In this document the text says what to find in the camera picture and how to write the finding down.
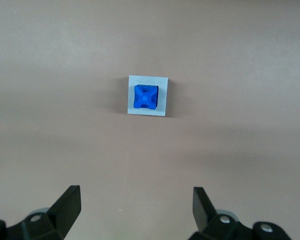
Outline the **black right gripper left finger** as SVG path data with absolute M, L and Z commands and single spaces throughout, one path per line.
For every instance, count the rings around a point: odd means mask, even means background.
M 63 240 L 81 212 L 81 188 L 71 185 L 50 208 L 33 211 L 7 227 L 0 220 L 0 240 Z

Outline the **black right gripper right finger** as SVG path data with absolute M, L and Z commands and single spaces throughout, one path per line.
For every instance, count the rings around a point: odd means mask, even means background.
M 192 213 L 197 225 L 192 240 L 289 240 L 291 237 L 272 222 L 244 226 L 227 211 L 217 211 L 203 187 L 193 188 Z

